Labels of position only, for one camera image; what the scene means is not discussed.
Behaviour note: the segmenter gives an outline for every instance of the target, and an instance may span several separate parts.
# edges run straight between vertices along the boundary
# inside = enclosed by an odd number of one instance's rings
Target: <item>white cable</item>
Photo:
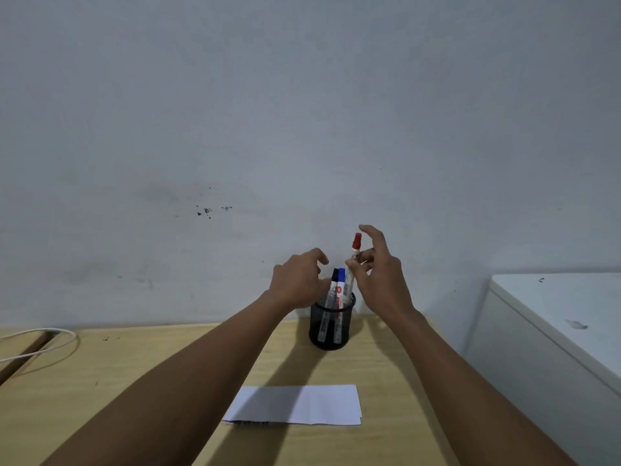
[[[4,340],[5,338],[16,337],[18,335],[28,334],[30,332],[64,332],[66,334],[69,334],[71,336],[71,338],[67,342],[65,342],[64,344],[55,345],[54,347],[51,347],[51,348],[48,348],[48,349],[39,350],[38,352],[25,353],[23,355],[17,355],[15,357],[2,358],[2,359],[0,359],[0,363],[3,363],[4,361],[18,360],[20,358],[29,358],[29,357],[33,357],[34,355],[40,355],[41,353],[45,353],[45,352],[51,352],[52,350],[56,350],[56,349],[58,349],[60,347],[64,347],[65,345],[70,344],[76,338],[78,338],[78,335],[75,332],[72,332],[71,330],[56,329],[54,327],[44,327],[42,329],[30,329],[30,330],[22,330],[21,332],[15,332],[14,334],[5,335],[4,337],[0,337],[0,340]]]

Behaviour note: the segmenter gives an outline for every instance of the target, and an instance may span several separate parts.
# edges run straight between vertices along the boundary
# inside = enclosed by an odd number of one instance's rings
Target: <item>paper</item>
[[[360,425],[355,384],[331,386],[243,386],[224,415],[225,422]]]

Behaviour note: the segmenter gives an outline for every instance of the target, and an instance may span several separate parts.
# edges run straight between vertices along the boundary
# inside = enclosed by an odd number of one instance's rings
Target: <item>pen holder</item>
[[[325,297],[310,307],[309,338],[322,350],[338,350],[349,341],[349,326],[356,296],[352,293],[350,303],[343,309],[325,307]]]

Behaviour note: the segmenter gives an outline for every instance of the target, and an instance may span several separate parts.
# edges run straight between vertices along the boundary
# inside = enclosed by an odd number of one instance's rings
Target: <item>white cabinet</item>
[[[466,360],[579,465],[621,465],[621,273],[494,276]]]

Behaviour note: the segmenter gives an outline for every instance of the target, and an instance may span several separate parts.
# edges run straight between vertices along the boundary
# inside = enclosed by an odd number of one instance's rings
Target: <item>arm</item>
[[[576,466],[415,310],[400,261],[388,251],[384,235],[372,226],[360,226],[360,230],[373,239],[374,248],[362,252],[358,261],[347,260],[346,264],[366,304],[408,353],[460,463]]]
[[[314,249],[276,265],[254,303],[139,378],[43,465],[190,465],[278,323],[328,290],[317,260],[328,264]]]

